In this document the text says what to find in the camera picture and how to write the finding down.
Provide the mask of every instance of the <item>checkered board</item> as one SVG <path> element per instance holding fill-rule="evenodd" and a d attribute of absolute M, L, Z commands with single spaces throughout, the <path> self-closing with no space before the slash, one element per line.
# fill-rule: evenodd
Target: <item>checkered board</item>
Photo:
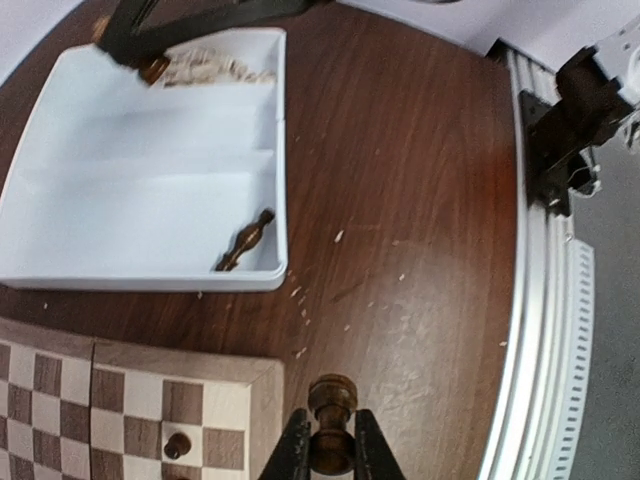
<path fill-rule="evenodd" d="M 279 362 L 0 319 L 0 480 L 255 479 L 280 435 L 282 393 Z M 191 450 L 171 460 L 163 447 L 178 432 Z"/>
<path fill-rule="evenodd" d="M 87 358 L 0 340 L 0 479 L 89 480 Z"/>
<path fill-rule="evenodd" d="M 96 364 L 94 480 L 248 480 L 250 397 L 248 384 L 198 382 Z M 163 446 L 177 432 L 189 438 L 191 450 L 172 461 Z"/>

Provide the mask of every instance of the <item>dark wood surface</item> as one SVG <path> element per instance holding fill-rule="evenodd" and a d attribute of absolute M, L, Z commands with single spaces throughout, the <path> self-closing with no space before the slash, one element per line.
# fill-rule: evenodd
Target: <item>dark wood surface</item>
<path fill-rule="evenodd" d="M 57 55 L 86 43 L 92 22 L 113 6 L 83 4 L 0 89 L 0 175 Z M 201 300 L 2 289 L 0 315 L 108 339 L 280 358 L 286 414 L 305 404 L 317 375 L 347 374 L 409 478 L 474 478 L 511 309 L 508 74 L 337 4 L 277 24 L 289 32 L 285 285 Z"/>

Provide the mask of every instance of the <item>wooden chess piece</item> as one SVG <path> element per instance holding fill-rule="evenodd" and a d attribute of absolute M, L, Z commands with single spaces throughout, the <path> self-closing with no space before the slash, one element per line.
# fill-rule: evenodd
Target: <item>wooden chess piece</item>
<path fill-rule="evenodd" d="M 191 450 L 191 440 L 184 433 L 174 433 L 164 446 L 164 454 L 171 460 L 177 460 Z"/>
<path fill-rule="evenodd" d="M 264 227 L 269 225 L 275 218 L 273 210 L 265 209 L 260 214 L 257 222 L 247 225 L 236 237 L 235 244 L 230 252 L 222 256 L 222 260 L 216 266 L 216 272 L 230 272 L 238 266 L 238 258 L 243 253 L 251 250 L 262 239 Z"/>
<path fill-rule="evenodd" d="M 323 375 L 309 386 L 309 410 L 320 428 L 311 437 L 309 466 L 322 475 L 353 470 L 355 440 L 347 423 L 358 408 L 358 390 L 342 375 Z"/>

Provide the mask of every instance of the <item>white plastic tray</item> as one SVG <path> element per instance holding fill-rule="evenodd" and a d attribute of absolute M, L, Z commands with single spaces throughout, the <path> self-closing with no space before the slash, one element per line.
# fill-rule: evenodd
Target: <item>white plastic tray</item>
<path fill-rule="evenodd" d="M 287 269 L 285 33 L 228 30 L 214 47 L 275 84 L 148 88 L 93 46 L 64 52 L 0 198 L 0 282 L 16 288 L 273 290 Z M 235 234 L 276 213 L 232 272 Z"/>

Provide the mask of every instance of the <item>chess pawn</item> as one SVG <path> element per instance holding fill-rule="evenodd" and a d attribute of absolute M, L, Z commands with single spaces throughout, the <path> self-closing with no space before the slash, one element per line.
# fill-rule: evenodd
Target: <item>chess pawn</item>
<path fill-rule="evenodd" d="M 164 454 L 171 460 L 177 460 L 191 450 L 191 440 L 184 433 L 174 433 L 164 446 Z"/>
<path fill-rule="evenodd" d="M 311 437 L 309 466 L 322 475 L 344 475 L 353 470 L 355 439 L 347 423 L 358 408 L 358 389 L 342 375 L 323 375 L 309 387 L 309 410 L 320 424 Z"/>
<path fill-rule="evenodd" d="M 269 225 L 274 218 L 275 214 L 273 211 L 267 208 L 262 211 L 257 222 L 244 227 L 240 233 L 238 233 L 233 249 L 222 256 L 222 260 L 215 268 L 216 272 L 230 272 L 236 268 L 240 255 L 251 250 L 260 242 L 264 227 Z"/>

